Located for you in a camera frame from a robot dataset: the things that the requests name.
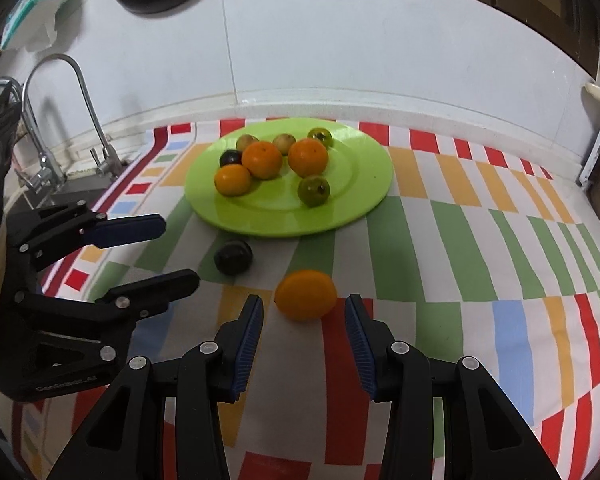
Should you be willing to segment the teal paper towel box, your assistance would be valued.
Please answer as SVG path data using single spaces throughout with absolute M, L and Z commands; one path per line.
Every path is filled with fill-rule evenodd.
M 56 14 L 68 0 L 19 0 L 5 22 L 0 48 L 38 52 L 57 38 Z

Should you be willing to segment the green tomato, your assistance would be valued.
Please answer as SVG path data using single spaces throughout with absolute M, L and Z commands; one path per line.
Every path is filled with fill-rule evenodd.
M 331 148 L 334 145 L 332 133 L 323 127 L 314 127 L 308 133 L 309 139 L 317 140 L 324 145 L 325 148 Z
M 329 199 L 330 185 L 321 176 L 307 177 L 298 184 L 297 194 L 299 200 L 309 208 L 322 206 Z

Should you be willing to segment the green plate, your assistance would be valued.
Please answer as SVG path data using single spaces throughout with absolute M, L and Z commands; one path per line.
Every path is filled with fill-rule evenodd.
M 213 177 L 220 156 L 234 148 L 243 134 L 271 141 L 279 133 L 302 139 L 314 127 L 332 133 L 325 178 L 330 185 L 326 203 L 310 208 L 298 197 L 300 177 L 283 164 L 278 177 L 256 183 L 249 193 L 225 197 Z M 393 178 L 387 149 L 372 136 L 340 122 L 315 118 L 284 118 L 254 122 L 222 136 L 190 164 L 184 183 L 193 212 L 220 230 L 257 237 L 294 237 L 329 231 L 362 218 L 386 197 Z

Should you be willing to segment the dark plum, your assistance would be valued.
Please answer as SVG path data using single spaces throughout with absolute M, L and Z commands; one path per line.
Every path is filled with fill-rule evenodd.
M 253 251 L 244 240 L 228 240 L 215 252 L 213 261 L 216 270 L 234 278 L 250 269 L 253 263 Z
M 226 150 L 219 159 L 220 167 L 240 165 L 242 163 L 242 152 L 239 150 Z

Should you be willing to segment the small orange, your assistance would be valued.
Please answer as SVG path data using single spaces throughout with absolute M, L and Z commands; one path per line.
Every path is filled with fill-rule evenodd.
M 300 270 L 286 275 L 274 292 L 274 304 L 294 322 L 316 321 L 337 303 L 338 292 L 332 278 L 317 270 Z
M 250 191 L 252 177 L 247 168 L 239 164 L 221 167 L 214 175 L 214 186 L 223 196 L 242 196 Z

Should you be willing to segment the colourful striped tablecloth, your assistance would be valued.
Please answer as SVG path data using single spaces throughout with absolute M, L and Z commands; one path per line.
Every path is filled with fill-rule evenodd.
M 147 244 L 86 248 L 54 266 L 46 292 L 94 300 L 111 287 L 189 268 L 194 296 L 140 323 L 132 354 L 177 358 L 234 318 L 247 296 L 266 317 L 247 391 L 219 408 L 235 479 L 373 479 L 388 406 L 370 402 L 336 308 L 293 323 L 273 304 L 291 272 L 329 275 L 358 294 L 396 338 L 427 356 L 475 356 L 532 427 L 559 474 L 581 479 L 600 460 L 600 222 L 575 186 L 494 148 L 366 122 L 394 167 L 388 196 L 337 231 L 253 240 L 239 278 L 215 267 L 227 235 L 193 213 L 189 165 L 240 121 L 158 128 L 131 179 L 97 204 L 111 217 L 158 212 Z

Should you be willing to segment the dark plum back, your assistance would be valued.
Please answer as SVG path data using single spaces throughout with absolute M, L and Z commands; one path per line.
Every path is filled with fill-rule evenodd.
M 239 150 L 226 150 L 219 159 L 220 167 L 240 165 L 242 163 L 242 152 Z

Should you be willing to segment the small orange back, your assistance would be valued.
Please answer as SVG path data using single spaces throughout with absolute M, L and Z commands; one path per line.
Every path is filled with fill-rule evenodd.
M 332 278 L 317 270 L 300 270 L 286 275 L 274 292 L 274 304 L 294 322 L 316 321 L 337 303 L 338 292 Z

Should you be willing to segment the thin gooseneck faucet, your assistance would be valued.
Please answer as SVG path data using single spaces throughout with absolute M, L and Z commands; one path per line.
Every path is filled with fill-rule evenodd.
M 23 93 L 31 100 L 38 131 L 65 170 L 113 179 L 125 170 L 104 128 L 102 90 L 109 87 L 102 64 L 77 54 L 41 54 L 27 74 Z

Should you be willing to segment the large chrome kitchen faucet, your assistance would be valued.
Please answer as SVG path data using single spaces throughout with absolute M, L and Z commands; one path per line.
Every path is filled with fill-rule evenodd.
M 10 100 L 21 108 L 12 156 L 12 166 L 20 183 L 38 196 L 59 191 L 66 183 L 67 177 L 41 136 L 26 92 L 12 77 L 0 77 L 0 90 L 4 87 L 12 88 Z

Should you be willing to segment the green tomato front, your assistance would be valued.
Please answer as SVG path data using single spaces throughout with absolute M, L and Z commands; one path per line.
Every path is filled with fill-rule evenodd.
M 323 127 L 314 127 L 308 133 L 309 139 L 317 140 L 324 145 L 325 148 L 331 148 L 334 145 L 332 133 Z

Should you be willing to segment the brown longan front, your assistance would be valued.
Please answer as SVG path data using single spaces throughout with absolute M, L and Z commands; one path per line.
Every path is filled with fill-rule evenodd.
M 281 133 L 276 136 L 272 143 L 283 156 L 287 156 L 291 147 L 296 143 L 296 138 L 290 133 Z

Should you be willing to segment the large orange with stem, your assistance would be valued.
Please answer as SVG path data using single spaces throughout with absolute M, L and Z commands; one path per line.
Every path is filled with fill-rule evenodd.
M 242 152 L 242 164 L 253 177 L 271 180 L 276 178 L 282 169 L 283 155 L 271 142 L 254 142 Z

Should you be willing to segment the brown longan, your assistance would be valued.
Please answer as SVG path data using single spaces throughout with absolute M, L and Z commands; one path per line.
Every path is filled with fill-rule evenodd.
M 235 148 L 237 151 L 244 152 L 250 145 L 255 144 L 259 141 L 256 136 L 252 134 L 242 134 L 236 141 Z
M 281 133 L 276 136 L 272 143 L 283 156 L 287 156 L 291 147 L 296 143 L 296 138 L 290 133 Z

